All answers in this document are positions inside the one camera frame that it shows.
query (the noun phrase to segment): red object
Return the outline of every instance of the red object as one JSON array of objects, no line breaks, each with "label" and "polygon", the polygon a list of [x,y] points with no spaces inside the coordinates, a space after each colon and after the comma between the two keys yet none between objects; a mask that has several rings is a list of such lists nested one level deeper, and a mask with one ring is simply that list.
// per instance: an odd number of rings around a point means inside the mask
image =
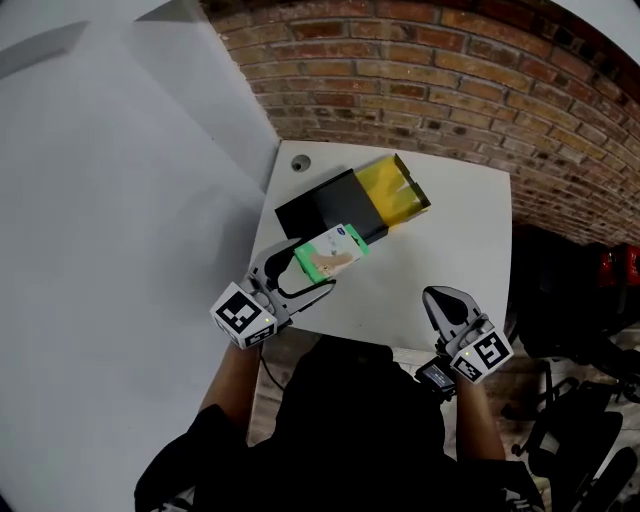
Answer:
[{"label": "red object", "polygon": [[614,272],[614,255],[611,251],[606,250],[600,253],[600,266],[598,267],[598,286],[607,287],[616,285],[616,276]]},{"label": "red object", "polygon": [[640,248],[632,245],[621,245],[615,249],[620,264],[621,279],[631,286],[640,286]]}]

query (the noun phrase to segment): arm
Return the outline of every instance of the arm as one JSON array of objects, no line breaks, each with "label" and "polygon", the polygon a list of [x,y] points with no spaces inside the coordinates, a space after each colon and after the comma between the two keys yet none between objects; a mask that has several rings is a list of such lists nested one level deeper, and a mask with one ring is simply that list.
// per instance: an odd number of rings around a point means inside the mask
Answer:
[{"label": "arm", "polygon": [[504,447],[483,384],[472,384],[458,376],[458,460],[505,460]]},{"label": "arm", "polygon": [[242,350],[229,343],[220,368],[209,386],[200,410],[217,404],[239,430],[249,428],[253,393],[260,365],[260,347]]}]

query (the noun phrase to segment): black device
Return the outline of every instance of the black device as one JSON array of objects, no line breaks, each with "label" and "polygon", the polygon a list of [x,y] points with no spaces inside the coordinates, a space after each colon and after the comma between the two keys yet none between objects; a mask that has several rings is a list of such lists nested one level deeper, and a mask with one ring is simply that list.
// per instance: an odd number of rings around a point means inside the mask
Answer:
[{"label": "black device", "polygon": [[441,356],[434,357],[420,367],[415,376],[441,404],[456,395],[456,372],[451,369],[451,361]]}]

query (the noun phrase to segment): yellow package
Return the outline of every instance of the yellow package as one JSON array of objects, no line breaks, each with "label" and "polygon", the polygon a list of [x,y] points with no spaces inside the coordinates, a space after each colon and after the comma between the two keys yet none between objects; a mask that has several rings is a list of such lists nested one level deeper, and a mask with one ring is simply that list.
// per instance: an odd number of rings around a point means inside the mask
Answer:
[{"label": "yellow package", "polygon": [[355,174],[388,227],[406,222],[431,205],[398,155],[378,160]]}]

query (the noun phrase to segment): person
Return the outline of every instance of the person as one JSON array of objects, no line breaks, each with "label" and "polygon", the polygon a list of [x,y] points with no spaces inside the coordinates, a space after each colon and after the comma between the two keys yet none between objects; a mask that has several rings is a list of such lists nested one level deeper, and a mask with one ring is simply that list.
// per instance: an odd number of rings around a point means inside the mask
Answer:
[{"label": "person", "polygon": [[524,464],[505,461],[482,384],[458,378],[456,462],[439,402],[385,346],[324,336],[296,366],[271,438],[248,448],[260,350],[229,345],[191,427],[140,478],[136,512],[543,510]]}]

